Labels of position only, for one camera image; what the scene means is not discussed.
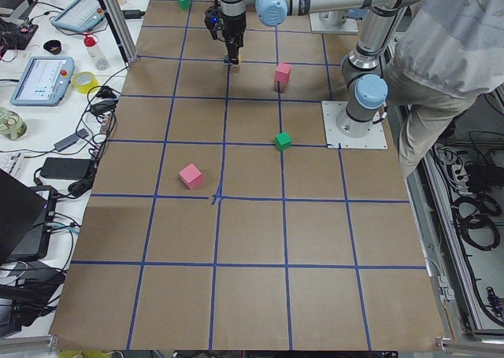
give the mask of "computer monitor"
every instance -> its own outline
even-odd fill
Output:
[[[46,207],[44,198],[0,170],[0,264],[4,264]]]

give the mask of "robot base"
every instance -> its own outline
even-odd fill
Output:
[[[319,13],[311,13],[309,15],[309,22],[312,28],[312,33],[357,35],[359,32],[357,22],[351,18],[347,18],[344,24],[336,25],[323,22],[319,17]]]
[[[342,109],[347,107],[346,101],[322,101],[324,113],[325,141],[328,148],[356,148],[356,149],[387,149],[384,129],[381,124],[374,124],[371,131],[363,138],[351,138],[342,133],[336,126],[336,117]]]

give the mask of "white table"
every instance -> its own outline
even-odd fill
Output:
[[[41,2],[48,2],[50,4],[65,8],[73,0],[40,0]],[[141,9],[146,10],[149,0],[128,0],[127,4],[121,6],[122,9]],[[32,10],[30,17],[43,14],[47,10],[52,10],[50,6],[37,5]],[[99,38],[99,45],[109,60],[110,66],[104,71],[97,70],[83,44],[83,36],[73,35],[67,36],[59,32],[50,24],[48,16],[43,16],[35,19],[35,24],[39,25],[39,30],[35,33],[33,39],[30,41],[28,48],[24,51],[18,51],[16,58],[10,62],[0,62],[0,78],[14,78],[19,79],[28,60],[33,56],[50,56],[44,49],[44,42],[50,39],[58,39],[62,43],[61,55],[73,57],[76,65],[74,73],[82,71],[93,72],[100,84],[103,84],[109,76],[113,73],[124,68],[124,62],[117,49],[116,42],[113,38],[110,28],[105,31],[99,32],[96,35]],[[132,35],[133,40],[136,42],[142,20],[127,20],[127,25]],[[96,27],[100,30],[105,27],[105,23],[101,23]],[[6,60],[13,57],[13,52],[7,53]],[[124,84],[127,71],[124,70],[119,75],[114,76],[109,82],[112,88],[121,91]],[[86,95],[79,93],[72,85],[69,86],[65,96],[60,104],[53,107],[31,107],[31,106],[14,106],[9,103],[9,99],[14,91],[15,83],[0,83],[0,105],[7,109],[13,110],[18,113],[27,123],[28,130],[24,136],[16,141],[10,141],[6,138],[0,137],[1,150],[17,150],[17,149],[32,149],[39,151],[49,151],[54,148],[54,143],[69,136],[75,131],[76,124],[80,116],[87,106]],[[88,126],[93,132],[98,132],[99,124],[96,123],[94,117],[85,119]],[[78,151],[83,145],[84,141],[79,141],[74,146],[69,147],[64,153],[74,153]],[[26,153],[26,156],[36,155],[36,153]],[[24,159],[21,170],[17,173],[17,178],[27,186],[34,186],[33,173],[37,168],[43,165],[46,157],[58,157],[55,154],[47,154],[43,157]],[[75,158],[89,158],[90,155],[85,147],[80,153],[72,155]],[[43,180],[44,184],[51,185],[63,194],[67,194],[67,187],[73,181],[64,180]],[[83,213],[89,200],[90,192],[87,192],[82,197],[76,200],[61,200],[57,203],[56,211],[73,219],[81,222]],[[42,260],[45,264],[54,267],[62,268],[69,254],[72,253],[72,239],[69,232],[62,231],[55,233],[51,236],[49,251],[47,256]],[[58,289],[54,296],[61,292],[62,286]],[[23,327],[20,333],[12,336],[12,338],[19,337],[35,337],[42,336],[49,333],[50,325],[53,321],[54,313],[45,317],[39,317],[30,327]]]

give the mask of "black cup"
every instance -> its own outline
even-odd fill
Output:
[[[44,50],[53,55],[57,55],[61,52],[61,42],[57,39],[51,39],[44,43]]]

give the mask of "roll of yellow tape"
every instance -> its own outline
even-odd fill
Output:
[[[79,72],[72,77],[73,86],[82,94],[93,93],[100,84],[93,72]]]

